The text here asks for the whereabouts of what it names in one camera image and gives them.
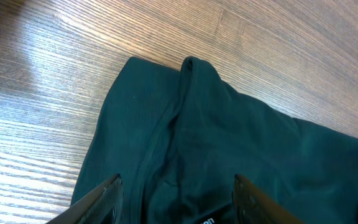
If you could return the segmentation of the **black t-shirt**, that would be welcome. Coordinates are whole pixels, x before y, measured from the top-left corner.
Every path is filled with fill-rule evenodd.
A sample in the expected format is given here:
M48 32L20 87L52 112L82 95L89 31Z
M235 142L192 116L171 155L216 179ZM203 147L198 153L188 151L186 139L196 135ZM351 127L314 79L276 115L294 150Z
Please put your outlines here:
M174 70L130 58L114 81L73 192L119 174L123 223L233 218L241 174L305 223L358 223L358 139L292 118L195 57Z

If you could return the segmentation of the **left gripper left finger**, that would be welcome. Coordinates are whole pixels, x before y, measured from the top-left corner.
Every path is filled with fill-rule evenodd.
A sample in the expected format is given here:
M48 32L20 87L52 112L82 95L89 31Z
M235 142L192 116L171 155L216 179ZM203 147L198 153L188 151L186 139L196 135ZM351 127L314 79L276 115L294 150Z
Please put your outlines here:
M115 174L47 224L118 224L122 215L123 190L121 176Z

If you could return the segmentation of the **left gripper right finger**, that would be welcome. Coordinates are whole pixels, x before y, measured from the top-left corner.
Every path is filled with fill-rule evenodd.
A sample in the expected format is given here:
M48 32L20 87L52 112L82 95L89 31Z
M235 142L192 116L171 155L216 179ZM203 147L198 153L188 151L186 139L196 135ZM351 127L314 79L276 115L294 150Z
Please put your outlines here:
M243 175L234 176L232 193L235 209L234 223L238 224L302 224Z

